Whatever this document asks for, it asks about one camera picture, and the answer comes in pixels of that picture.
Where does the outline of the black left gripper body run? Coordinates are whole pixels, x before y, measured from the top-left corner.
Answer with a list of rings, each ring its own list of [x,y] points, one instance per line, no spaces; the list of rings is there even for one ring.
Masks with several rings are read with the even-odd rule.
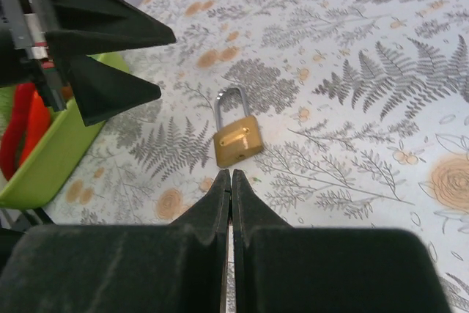
[[[33,83],[47,107],[67,108],[46,34],[59,29],[52,0],[1,0],[1,87]]]

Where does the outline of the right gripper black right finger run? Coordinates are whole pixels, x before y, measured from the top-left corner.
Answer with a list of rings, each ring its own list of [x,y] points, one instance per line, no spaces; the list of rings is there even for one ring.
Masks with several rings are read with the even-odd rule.
[[[290,226],[232,176],[239,312],[448,312],[420,239],[403,229]]]

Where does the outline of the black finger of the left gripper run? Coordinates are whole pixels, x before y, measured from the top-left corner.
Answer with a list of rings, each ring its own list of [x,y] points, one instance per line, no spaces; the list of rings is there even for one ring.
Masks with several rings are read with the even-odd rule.
[[[86,126],[157,100],[160,87],[88,56],[69,61],[68,80]]]
[[[166,24],[124,0],[49,0],[49,48],[63,56],[103,54],[176,43]]]

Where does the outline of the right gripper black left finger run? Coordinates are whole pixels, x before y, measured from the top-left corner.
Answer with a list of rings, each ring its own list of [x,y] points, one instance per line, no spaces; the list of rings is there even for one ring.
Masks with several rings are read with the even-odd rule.
[[[223,312],[231,177],[168,225],[41,225],[1,272],[3,312]]]

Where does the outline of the long shackle brass padlock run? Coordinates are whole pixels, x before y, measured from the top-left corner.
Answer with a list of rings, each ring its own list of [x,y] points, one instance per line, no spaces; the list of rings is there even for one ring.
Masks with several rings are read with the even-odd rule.
[[[221,119],[221,103],[229,94],[238,92],[241,98],[244,117],[228,125]],[[221,169],[228,168],[264,150],[258,121],[251,114],[245,89],[233,86],[221,90],[214,103],[216,132],[213,135],[215,159]]]

